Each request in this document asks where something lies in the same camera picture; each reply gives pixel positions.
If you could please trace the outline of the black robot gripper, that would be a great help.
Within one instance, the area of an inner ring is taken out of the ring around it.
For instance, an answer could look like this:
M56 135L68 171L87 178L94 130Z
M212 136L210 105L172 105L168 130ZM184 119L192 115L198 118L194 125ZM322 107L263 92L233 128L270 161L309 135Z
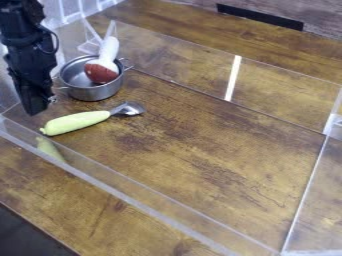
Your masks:
M3 39L4 60L24 110L29 116L43 112L55 101L51 71L58 65L52 33Z

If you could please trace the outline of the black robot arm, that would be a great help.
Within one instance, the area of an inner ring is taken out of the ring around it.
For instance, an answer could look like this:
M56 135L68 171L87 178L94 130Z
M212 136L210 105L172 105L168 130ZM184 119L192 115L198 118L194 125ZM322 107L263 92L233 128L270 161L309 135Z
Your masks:
M51 71L58 66L59 38L45 26L37 0L0 0L0 42L4 61L28 115L43 112L55 101Z

